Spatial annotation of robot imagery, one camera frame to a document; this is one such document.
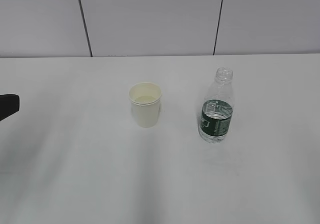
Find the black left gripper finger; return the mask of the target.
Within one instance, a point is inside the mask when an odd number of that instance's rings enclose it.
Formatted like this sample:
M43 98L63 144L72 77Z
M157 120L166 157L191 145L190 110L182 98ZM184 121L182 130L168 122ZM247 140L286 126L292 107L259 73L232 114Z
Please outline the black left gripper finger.
M0 121L18 112L20 97L16 94L0 95Z

